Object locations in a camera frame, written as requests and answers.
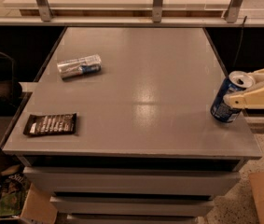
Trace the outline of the metal bracket middle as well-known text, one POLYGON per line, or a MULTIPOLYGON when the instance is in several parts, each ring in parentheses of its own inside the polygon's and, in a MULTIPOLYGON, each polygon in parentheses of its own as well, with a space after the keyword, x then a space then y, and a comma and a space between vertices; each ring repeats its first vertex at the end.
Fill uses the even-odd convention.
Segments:
POLYGON ((153 0, 152 3, 152 21, 161 22, 163 0, 153 0))

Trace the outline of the grey drawer cabinet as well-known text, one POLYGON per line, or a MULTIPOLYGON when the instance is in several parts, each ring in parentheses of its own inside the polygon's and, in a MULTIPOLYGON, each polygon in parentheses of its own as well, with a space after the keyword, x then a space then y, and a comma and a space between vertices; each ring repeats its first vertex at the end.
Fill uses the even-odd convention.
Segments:
POLYGON ((202 28, 69 28, 4 150, 72 224, 192 224, 260 148, 214 119, 223 72, 202 28), (99 72, 57 63, 99 55, 99 72), (30 115, 76 113, 73 134, 28 136, 30 115))

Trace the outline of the metal bracket right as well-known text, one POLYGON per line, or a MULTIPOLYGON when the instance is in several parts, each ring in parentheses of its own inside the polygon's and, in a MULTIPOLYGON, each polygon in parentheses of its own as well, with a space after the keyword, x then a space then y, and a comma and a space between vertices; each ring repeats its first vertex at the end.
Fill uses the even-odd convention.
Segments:
POLYGON ((229 7, 224 14, 224 19, 227 23, 237 21, 243 0, 230 0, 229 7))

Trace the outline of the cardboard box with magazines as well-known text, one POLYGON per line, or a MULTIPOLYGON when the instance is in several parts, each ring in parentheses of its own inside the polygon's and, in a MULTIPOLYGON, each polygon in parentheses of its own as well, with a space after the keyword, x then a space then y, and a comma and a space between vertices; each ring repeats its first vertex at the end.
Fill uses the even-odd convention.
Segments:
POLYGON ((54 224, 56 217, 50 195, 29 181, 19 164, 1 173, 0 224, 54 224))

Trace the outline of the metal bracket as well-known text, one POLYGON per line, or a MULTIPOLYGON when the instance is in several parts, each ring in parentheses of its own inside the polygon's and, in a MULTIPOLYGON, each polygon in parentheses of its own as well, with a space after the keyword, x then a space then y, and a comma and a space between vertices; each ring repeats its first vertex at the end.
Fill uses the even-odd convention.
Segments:
POLYGON ((37 3, 39 15, 42 21, 49 22, 52 19, 52 12, 48 0, 35 0, 37 3))
POLYGON ((237 21, 243 0, 230 0, 229 7, 224 14, 224 19, 227 23, 237 21))
POLYGON ((161 22, 163 0, 153 0, 152 3, 152 21, 161 22))

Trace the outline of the metal bracket left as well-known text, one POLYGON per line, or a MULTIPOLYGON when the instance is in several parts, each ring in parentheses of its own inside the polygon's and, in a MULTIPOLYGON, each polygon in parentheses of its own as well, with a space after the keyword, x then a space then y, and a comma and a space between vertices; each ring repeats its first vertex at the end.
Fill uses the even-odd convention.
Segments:
POLYGON ((52 19, 52 12, 48 0, 35 0, 37 3, 39 15, 42 21, 49 22, 52 19))

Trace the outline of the blue pepsi can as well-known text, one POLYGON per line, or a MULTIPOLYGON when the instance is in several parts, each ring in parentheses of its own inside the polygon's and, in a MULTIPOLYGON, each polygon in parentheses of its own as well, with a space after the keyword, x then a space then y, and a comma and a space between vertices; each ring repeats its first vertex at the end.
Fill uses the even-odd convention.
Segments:
POLYGON ((244 71, 231 72, 222 82, 210 108, 212 116, 218 121, 231 123, 241 113, 240 108, 230 104, 229 96, 237 91, 244 91, 256 84, 255 79, 244 71))

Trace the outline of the silver redbull can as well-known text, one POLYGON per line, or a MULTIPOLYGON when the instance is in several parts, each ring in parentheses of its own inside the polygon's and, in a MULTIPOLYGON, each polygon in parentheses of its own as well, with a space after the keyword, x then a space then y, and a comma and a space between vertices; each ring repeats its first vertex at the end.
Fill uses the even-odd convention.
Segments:
POLYGON ((62 79, 99 72, 102 60, 99 55, 72 59, 57 63, 57 69, 62 79))

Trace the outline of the dark brown snack bar wrapper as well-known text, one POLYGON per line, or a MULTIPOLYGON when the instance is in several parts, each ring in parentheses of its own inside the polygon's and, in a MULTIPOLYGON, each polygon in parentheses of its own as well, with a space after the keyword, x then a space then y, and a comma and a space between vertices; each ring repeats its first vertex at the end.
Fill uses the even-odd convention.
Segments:
POLYGON ((23 133, 28 136, 73 134, 76 132, 76 113, 30 115, 23 133))

